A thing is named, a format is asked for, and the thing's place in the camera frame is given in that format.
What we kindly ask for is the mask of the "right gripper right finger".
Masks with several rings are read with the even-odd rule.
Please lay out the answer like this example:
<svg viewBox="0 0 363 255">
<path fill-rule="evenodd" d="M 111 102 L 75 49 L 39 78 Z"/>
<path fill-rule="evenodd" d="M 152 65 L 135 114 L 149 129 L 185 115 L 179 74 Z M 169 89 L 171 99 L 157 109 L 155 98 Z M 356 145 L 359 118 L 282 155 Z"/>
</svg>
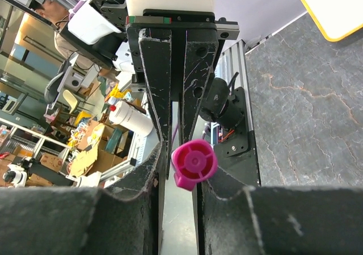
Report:
<svg viewBox="0 0 363 255">
<path fill-rule="evenodd" d="M 195 191 L 199 254 L 361 254 L 362 189 L 255 187 L 224 170 Z"/>
</svg>

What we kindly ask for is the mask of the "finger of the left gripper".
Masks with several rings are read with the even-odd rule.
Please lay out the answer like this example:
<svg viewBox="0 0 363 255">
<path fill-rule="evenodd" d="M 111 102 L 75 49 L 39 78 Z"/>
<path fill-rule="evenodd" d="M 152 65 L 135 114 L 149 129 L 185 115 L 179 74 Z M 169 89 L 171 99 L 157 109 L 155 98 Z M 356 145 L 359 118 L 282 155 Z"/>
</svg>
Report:
<svg viewBox="0 0 363 255">
<path fill-rule="evenodd" d="M 147 86 L 149 109 L 159 140 L 171 138 L 171 31 L 143 28 L 138 44 Z"/>
<path fill-rule="evenodd" d="M 181 91 L 181 142 L 193 137 L 206 84 L 218 49 L 217 31 L 186 32 L 183 88 Z"/>
</svg>

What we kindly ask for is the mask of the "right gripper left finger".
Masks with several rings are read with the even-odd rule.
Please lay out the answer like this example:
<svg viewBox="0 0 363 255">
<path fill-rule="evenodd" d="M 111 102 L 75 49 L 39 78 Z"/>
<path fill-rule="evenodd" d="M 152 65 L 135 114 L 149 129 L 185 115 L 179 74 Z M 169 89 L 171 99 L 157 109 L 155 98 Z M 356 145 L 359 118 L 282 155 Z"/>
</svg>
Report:
<svg viewBox="0 0 363 255">
<path fill-rule="evenodd" d="M 166 143 L 108 188 L 1 189 L 2 254 L 159 254 Z"/>
</svg>

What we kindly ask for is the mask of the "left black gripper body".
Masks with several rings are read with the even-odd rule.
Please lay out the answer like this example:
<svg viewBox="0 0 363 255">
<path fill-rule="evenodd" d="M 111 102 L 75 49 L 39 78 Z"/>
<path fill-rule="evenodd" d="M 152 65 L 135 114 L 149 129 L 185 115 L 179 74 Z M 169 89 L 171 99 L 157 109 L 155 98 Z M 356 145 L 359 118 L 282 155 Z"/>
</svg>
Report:
<svg viewBox="0 0 363 255">
<path fill-rule="evenodd" d="M 228 21 L 225 18 L 217 20 L 214 13 L 201 11 L 146 9 L 141 16 L 127 16 L 125 28 L 135 70 L 132 77 L 133 82 L 145 80 L 139 47 L 136 46 L 138 33 L 142 28 L 162 28 L 171 31 L 213 28 L 221 43 L 226 40 L 235 40 L 239 35 L 237 22 Z"/>
</svg>

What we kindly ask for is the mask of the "magenta marker cap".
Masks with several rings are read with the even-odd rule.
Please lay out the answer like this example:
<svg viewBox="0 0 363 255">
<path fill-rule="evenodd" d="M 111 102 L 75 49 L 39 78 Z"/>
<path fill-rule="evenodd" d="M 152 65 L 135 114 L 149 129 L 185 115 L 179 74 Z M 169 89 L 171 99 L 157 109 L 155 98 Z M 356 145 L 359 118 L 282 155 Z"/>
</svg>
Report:
<svg viewBox="0 0 363 255">
<path fill-rule="evenodd" d="M 171 162 L 175 168 L 177 187 L 188 191 L 212 177 L 218 168 L 212 146 L 203 139 L 191 140 L 176 148 L 171 155 Z"/>
</svg>

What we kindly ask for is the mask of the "yellow framed whiteboard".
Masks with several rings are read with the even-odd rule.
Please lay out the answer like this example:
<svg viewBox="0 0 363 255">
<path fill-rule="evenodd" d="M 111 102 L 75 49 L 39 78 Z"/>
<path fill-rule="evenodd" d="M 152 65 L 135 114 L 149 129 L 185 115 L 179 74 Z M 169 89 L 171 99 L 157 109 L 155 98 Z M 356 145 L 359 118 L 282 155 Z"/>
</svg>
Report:
<svg viewBox="0 0 363 255">
<path fill-rule="evenodd" d="M 337 42 L 362 29 L 362 0 L 300 0 L 323 37 Z"/>
</svg>

